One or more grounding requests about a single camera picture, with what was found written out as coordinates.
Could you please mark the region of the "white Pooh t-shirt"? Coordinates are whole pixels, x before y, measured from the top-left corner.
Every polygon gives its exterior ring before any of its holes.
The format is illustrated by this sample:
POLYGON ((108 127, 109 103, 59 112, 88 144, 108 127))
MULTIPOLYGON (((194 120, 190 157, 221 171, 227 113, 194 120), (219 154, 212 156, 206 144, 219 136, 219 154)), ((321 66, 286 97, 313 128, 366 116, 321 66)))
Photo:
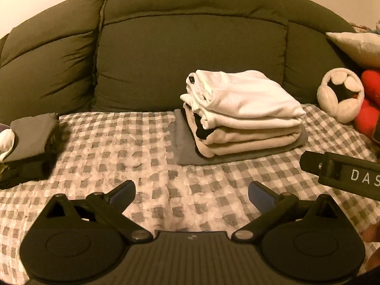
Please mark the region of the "white Pooh t-shirt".
POLYGON ((180 99, 200 116, 204 129, 287 128, 300 125, 305 116, 293 96, 255 70, 197 70, 186 78, 186 91, 180 99))

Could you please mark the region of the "dark folded clothes pile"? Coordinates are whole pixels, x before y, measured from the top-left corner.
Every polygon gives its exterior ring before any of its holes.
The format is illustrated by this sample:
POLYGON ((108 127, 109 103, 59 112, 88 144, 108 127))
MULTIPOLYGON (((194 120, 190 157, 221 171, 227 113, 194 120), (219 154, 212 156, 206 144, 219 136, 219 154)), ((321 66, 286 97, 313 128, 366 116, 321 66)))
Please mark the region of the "dark folded clothes pile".
POLYGON ((1 189, 47 179, 61 149, 63 127, 57 113, 1 124, 1 189))

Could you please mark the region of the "smartphone playing video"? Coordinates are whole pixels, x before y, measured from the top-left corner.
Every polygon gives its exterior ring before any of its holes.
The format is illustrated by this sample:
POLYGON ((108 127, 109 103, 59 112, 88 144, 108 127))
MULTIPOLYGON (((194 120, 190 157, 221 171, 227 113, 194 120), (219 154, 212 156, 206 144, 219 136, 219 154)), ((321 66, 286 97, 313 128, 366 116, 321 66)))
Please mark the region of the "smartphone playing video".
POLYGON ((372 133, 372 141, 377 145, 380 144, 380 128, 378 125, 374 128, 374 131, 372 133))

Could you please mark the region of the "red knitted cushion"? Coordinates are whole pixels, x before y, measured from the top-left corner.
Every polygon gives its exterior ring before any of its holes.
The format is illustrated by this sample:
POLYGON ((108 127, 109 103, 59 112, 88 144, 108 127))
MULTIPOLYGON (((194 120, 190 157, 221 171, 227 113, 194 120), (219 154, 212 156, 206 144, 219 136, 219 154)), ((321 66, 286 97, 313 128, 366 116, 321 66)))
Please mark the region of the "red knitted cushion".
POLYGON ((361 82, 365 98, 354 122, 361 134, 372 139, 379 118, 379 69, 365 70, 361 82))

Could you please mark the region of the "grey checkered bed quilt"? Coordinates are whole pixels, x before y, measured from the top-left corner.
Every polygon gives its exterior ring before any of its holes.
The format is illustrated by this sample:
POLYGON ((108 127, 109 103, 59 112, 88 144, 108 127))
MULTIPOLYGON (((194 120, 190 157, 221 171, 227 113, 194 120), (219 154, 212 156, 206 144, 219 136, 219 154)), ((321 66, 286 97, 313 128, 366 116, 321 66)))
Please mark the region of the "grey checkered bed quilt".
POLYGON ((137 186, 125 215, 150 230, 233 232, 258 211, 249 202, 253 180, 303 200, 331 195, 356 230, 379 221, 379 202, 325 187, 299 167, 304 151, 334 152, 375 161, 374 148, 353 127, 338 123, 315 105, 305 105, 307 143, 297 149, 232 163, 181 166, 175 163, 163 113, 75 113, 61 116, 61 154, 52 175, 1 191, 1 280, 23 284, 27 275, 19 245, 56 193, 82 199, 108 192, 126 180, 137 186))

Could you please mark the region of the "white flower plush cushion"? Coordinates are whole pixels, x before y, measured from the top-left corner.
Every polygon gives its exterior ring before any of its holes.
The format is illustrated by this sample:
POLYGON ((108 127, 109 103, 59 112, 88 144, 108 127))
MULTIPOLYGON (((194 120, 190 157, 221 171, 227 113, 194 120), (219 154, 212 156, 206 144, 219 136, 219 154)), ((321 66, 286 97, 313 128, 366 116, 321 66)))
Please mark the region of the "white flower plush cushion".
POLYGON ((359 77, 346 68, 328 71, 317 90, 321 109, 342 124, 353 121, 359 114, 365 91, 359 77))

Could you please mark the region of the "folded beige blanket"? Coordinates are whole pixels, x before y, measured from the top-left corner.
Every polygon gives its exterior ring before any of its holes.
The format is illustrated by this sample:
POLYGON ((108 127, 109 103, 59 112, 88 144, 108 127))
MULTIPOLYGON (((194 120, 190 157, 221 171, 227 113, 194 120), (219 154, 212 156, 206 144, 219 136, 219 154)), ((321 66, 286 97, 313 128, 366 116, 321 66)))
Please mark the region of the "folded beige blanket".
POLYGON ((243 152, 282 149, 286 151, 307 142, 308 136, 302 125, 273 129, 232 129, 217 127, 211 130, 200 129, 200 117, 183 105, 187 126, 202 156, 225 156, 243 152))

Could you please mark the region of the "folded grey cloth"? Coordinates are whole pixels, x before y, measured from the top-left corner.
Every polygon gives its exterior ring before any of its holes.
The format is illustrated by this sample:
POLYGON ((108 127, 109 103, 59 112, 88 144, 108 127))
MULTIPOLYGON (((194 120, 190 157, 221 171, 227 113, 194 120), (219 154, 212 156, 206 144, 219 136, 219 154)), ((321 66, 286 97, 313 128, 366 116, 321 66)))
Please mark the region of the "folded grey cloth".
POLYGON ((294 142, 283 147, 273 147, 258 151, 247 151, 223 156, 212 156, 206 158, 198 151, 193 134, 185 119, 185 109, 174 110, 175 121, 169 124, 171 144, 177 165, 214 165, 219 163, 237 162, 242 160, 253 160, 256 158, 279 154, 291 151, 297 147, 305 145, 308 141, 308 134, 301 125, 301 135, 294 142))

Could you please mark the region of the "beige pillow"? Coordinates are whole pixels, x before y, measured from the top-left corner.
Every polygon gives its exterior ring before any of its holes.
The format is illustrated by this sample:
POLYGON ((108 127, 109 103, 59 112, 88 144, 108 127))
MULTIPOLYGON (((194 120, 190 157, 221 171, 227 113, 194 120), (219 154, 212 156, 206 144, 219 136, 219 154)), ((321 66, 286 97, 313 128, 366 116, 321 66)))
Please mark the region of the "beige pillow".
POLYGON ((327 32, 327 37, 361 68, 379 69, 380 39, 375 33, 327 32))

